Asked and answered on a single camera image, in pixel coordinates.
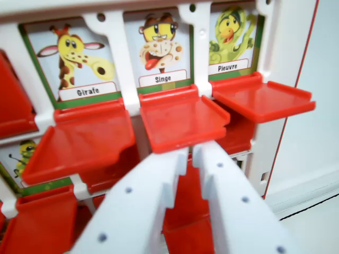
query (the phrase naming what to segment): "bee illustration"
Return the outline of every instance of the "bee illustration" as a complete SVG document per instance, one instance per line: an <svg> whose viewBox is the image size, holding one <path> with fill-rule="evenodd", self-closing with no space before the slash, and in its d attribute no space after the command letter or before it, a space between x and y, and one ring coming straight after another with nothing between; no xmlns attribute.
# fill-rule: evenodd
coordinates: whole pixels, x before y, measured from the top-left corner
<svg viewBox="0 0 339 254"><path fill-rule="evenodd" d="M18 161L16 169L14 169L14 173L16 174L15 178L21 177L21 174L32 157L36 147L37 144L33 140L24 140L20 143L20 154L22 155L20 160L12 157L12 154L8 155L8 157Z"/></svg>

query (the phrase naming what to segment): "monkey tongue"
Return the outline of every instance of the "monkey tongue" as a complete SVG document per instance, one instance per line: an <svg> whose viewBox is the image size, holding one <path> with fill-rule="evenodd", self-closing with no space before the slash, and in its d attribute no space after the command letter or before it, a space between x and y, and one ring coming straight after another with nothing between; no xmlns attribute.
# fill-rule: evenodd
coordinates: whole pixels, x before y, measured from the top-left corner
<svg viewBox="0 0 339 254"><path fill-rule="evenodd" d="M146 64L145 64L145 68L146 70L151 70L153 69L157 63L159 62L160 59L156 59L156 58L152 58L147 60Z"/></svg>

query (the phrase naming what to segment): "white wall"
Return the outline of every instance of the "white wall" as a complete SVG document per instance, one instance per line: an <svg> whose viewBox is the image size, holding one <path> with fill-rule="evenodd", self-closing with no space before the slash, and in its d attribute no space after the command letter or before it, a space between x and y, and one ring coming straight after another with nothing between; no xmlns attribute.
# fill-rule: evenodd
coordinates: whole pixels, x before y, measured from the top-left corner
<svg viewBox="0 0 339 254"><path fill-rule="evenodd" d="M298 88L313 93L317 106L287 120L266 198L275 212L293 199L294 204L309 202L339 188L337 10L339 1L320 0L298 82ZM295 20L292 29L298 28Z"/></svg>

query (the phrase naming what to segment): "white plastic arm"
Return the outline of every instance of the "white plastic arm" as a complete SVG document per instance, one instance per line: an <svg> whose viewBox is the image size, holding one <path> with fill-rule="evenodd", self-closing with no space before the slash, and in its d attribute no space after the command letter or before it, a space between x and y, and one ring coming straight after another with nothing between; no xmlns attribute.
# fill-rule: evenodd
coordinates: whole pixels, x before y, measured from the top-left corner
<svg viewBox="0 0 339 254"><path fill-rule="evenodd" d="M152 153L106 195L71 253L159 253L166 208L173 208L189 149Z"/></svg>
<svg viewBox="0 0 339 254"><path fill-rule="evenodd" d="M193 148L216 253L301 253L244 173L215 142Z"/></svg>

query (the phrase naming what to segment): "octopus illustration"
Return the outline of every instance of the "octopus illustration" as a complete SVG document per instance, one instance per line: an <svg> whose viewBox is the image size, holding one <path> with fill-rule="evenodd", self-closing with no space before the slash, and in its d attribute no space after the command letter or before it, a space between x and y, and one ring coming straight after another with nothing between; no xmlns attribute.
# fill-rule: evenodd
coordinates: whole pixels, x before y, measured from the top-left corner
<svg viewBox="0 0 339 254"><path fill-rule="evenodd" d="M246 17L245 11L238 6L223 11L215 27L218 42L210 41L209 64L237 60L247 49L251 49L254 46L254 39L249 36L256 26L256 20L257 17L253 14ZM243 41L237 45L247 21L250 21L249 28L244 34Z"/></svg>

